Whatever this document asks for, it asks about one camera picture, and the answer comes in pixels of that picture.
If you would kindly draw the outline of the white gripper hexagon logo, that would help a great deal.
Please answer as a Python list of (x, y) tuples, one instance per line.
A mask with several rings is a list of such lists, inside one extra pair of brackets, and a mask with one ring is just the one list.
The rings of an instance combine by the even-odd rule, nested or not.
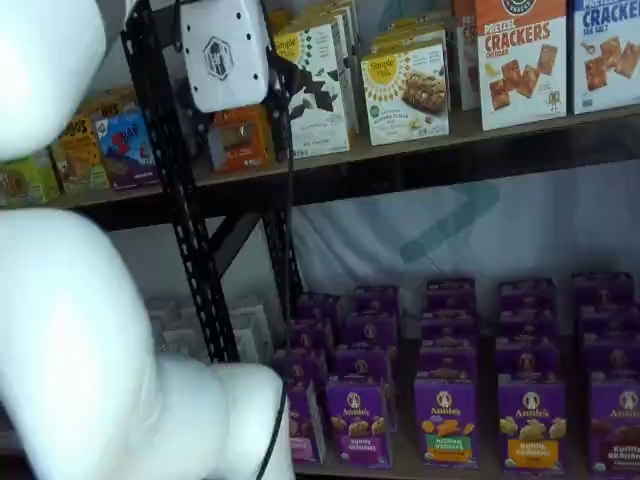
[[(213, 113), (261, 103), (269, 86), (270, 39), (256, 0), (189, 1), (180, 5), (180, 36), (195, 106)], [(213, 169), (227, 161), (222, 135), (207, 133)]]

